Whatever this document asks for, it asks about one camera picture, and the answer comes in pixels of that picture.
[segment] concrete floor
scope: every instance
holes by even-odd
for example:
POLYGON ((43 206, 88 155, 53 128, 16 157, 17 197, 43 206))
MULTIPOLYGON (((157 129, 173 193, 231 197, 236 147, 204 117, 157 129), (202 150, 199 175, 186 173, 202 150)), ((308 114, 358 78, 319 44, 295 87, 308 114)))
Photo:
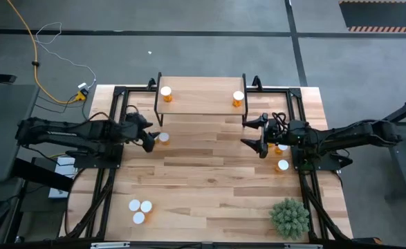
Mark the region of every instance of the concrete floor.
MULTIPOLYGON (((283 0, 44 0, 16 5, 31 28, 61 21, 63 28, 72 29, 289 31, 283 0)), ((292 0, 292 5, 298 32, 348 32, 337 0, 292 0)), ((0 1, 0 13, 0 28, 22 28, 5 1, 0 1)), ((384 118, 406 101, 406 39, 302 38, 299 44, 307 83, 320 88, 330 127, 384 118)), ((249 82, 259 75, 265 85, 299 86, 293 45, 285 37, 61 36, 48 47, 89 65, 98 84, 146 84, 162 71, 201 76, 246 73, 249 82)), ((27 35, 0 35, 0 73, 18 76, 17 84, 33 84, 32 59, 27 35)), ((78 84, 92 80, 87 70, 43 50, 39 60, 40 81, 59 99, 69 98, 78 84)), ((60 109, 41 100, 38 104, 60 109)), ((72 108, 59 115, 35 108, 33 115, 79 122, 80 111, 72 108)), ((40 149, 57 154, 64 148, 40 149)), ((354 164, 343 170, 342 180, 354 237, 380 237, 386 244, 406 246, 406 201, 384 200, 402 186, 387 149, 366 146, 350 152, 354 164)), ((36 154, 21 151, 20 156, 36 154)))

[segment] wooden plank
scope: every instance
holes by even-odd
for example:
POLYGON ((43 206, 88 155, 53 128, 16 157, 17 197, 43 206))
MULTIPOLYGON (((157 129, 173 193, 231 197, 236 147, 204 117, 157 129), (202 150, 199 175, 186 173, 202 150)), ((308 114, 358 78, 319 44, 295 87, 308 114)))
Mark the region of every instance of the wooden plank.
POLYGON ((158 96, 157 111, 163 114, 241 115, 243 103, 233 106, 233 93, 244 92, 241 77, 161 77, 160 87, 172 89, 173 100, 165 102, 158 96))
MULTIPOLYGON (((113 88, 111 85, 97 86, 91 113, 109 111, 113 88)), ((301 91, 304 111, 311 126, 327 129, 319 89, 307 87, 301 88, 301 91)), ((170 144, 156 145, 149 154, 139 146, 124 146, 105 239, 290 241, 281 238, 268 220, 268 211, 275 203, 285 198, 302 199, 296 171, 293 168, 284 173, 275 171, 281 159, 291 165, 290 150, 280 156, 270 149, 267 158, 258 158, 239 139, 258 139, 261 131, 244 129, 241 116, 171 114, 165 116, 164 126, 159 127, 154 113, 154 98, 154 93, 131 93, 129 104, 136 105, 140 113, 154 123, 147 131, 169 133, 170 144), (154 204, 145 224, 132 223, 133 212, 128 209, 132 199, 149 200, 154 204)), ((253 93, 249 96, 249 103, 248 119, 257 118, 263 112, 287 112, 286 99, 282 94, 253 93)), ((96 174, 96 169, 87 169, 73 186, 68 206, 70 229, 89 208, 96 174)), ((318 172, 318 181, 324 209, 343 233, 351 237, 339 179, 331 172, 318 172)), ((95 228, 100 217, 97 215, 95 228)), ((314 210, 312 217, 319 235, 314 210)), ((304 241, 307 241, 306 234, 298 242, 304 241)))

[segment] potted plant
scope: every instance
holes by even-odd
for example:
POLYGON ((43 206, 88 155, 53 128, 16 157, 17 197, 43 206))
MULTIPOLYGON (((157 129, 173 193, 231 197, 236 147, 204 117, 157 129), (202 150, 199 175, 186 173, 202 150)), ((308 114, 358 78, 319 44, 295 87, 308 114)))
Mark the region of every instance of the potted plant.
POLYGON ((308 232, 309 213, 299 201, 286 198, 281 203, 274 204, 269 213, 273 225, 285 239, 290 237, 296 240, 303 232, 308 232))

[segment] black mat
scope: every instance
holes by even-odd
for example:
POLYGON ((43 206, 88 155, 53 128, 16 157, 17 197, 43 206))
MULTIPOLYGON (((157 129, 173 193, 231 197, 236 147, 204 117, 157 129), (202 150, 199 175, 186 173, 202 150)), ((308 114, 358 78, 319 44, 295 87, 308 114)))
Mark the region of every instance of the black mat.
POLYGON ((406 2, 341 1, 340 8, 351 32, 406 33, 406 2))

